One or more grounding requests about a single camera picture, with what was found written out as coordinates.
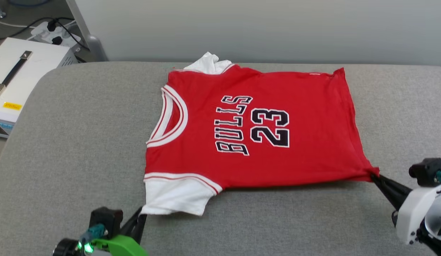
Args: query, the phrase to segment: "gray table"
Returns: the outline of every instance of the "gray table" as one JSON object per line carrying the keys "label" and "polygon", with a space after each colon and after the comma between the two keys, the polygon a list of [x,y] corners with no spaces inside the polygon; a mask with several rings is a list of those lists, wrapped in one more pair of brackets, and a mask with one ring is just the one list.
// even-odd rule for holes
{"label": "gray table", "polygon": [[[185,63],[88,63],[44,76],[0,159],[0,255],[49,255],[77,238],[90,211],[144,203],[145,141],[159,87]],[[342,65],[244,64],[261,71],[333,72]],[[344,65],[366,156],[410,187],[408,167],[441,157],[441,68]],[[372,183],[225,191],[202,217],[150,216],[152,256],[431,255],[405,246]]]}

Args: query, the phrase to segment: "red fabric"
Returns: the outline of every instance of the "red fabric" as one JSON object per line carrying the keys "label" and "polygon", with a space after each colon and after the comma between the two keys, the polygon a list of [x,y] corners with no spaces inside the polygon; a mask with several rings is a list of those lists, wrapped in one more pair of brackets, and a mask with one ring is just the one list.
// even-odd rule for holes
{"label": "red fabric", "polygon": [[[183,132],[169,143],[150,147],[146,152],[146,174],[194,173],[225,188],[291,186],[335,180],[371,181],[378,175],[365,157],[355,125],[355,109],[345,79],[344,69],[325,73],[260,73],[237,65],[220,75],[194,71],[172,71],[168,85],[183,99],[188,109],[188,123]],[[222,102],[225,96],[250,96],[242,115],[216,112],[236,109],[238,104]],[[272,120],[258,113],[261,124],[253,123],[253,109],[288,113],[273,115]],[[179,120],[174,105],[168,132]],[[214,125],[214,120],[234,121],[242,117],[242,126]],[[288,130],[288,147],[274,146],[261,131],[268,127],[278,139],[276,129]],[[215,138],[215,128],[240,130],[243,139]],[[243,144],[244,152],[219,152],[216,142]]]}

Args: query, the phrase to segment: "floor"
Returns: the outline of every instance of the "floor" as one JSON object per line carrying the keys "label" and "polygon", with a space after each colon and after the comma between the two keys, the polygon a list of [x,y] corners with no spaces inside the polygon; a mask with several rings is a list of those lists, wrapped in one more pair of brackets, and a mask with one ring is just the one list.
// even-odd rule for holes
{"label": "floor", "polygon": [[[14,0],[16,3],[38,3],[41,2],[41,0]],[[7,14],[7,16],[4,19],[0,19],[0,21],[5,23],[10,23],[14,25],[29,25],[33,21],[42,18],[42,17],[51,17],[51,18],[57,18],[57,17],[67,17],[67,18],[73,18],[72,13],[70,12],[70,9],[66,3],[65,0],[50,0],[47,4],[41,5],[38,7],[19,7],[10,5],[8,3],[8,0],[0,0],[0,5],[3,11]],[[21,28],[16,27],[10,27],[10,26],[4,26],[0,24],[0,37],[6,37],[10,34],[13,34],[16,31],[19,31]],[[22,34],[19,34],[17,36],[14,36],[14,38],[18,39],[27,39],[31,36],[30,29],[23,32]],[[81,36],[81,32],[78,28],[72,29],[70,32],[73,34],[76,34],[78,36]],[[93,55],[87,51],[82,49],[80,52],[77,52],[76,55],[83,60],[86,60],[87,62],[93,62],[94,57]],[[2,149],[5,146],[5,139],[0,138],[0,154],[2,152]]]}

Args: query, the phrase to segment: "yellow sticker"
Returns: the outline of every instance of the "yellow sticker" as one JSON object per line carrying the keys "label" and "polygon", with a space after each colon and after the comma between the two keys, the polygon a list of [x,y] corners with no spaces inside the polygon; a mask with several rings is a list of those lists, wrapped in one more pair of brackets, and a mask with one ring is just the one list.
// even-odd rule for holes
{"label": "yellow sticker", "polygon": [[10,103],[10,102],[5,102],[4,107],[14,109],[14,110],[20,110],[22,108],[22,105]]}

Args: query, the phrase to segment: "gray wall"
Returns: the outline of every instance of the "gray wall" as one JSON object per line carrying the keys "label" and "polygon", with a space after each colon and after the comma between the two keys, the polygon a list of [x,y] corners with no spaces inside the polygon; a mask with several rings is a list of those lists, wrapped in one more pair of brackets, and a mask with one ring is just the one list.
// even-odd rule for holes
{"label": "gray wall", "polygon": [[67,2],[109,60],[441,65],[441,0]]}

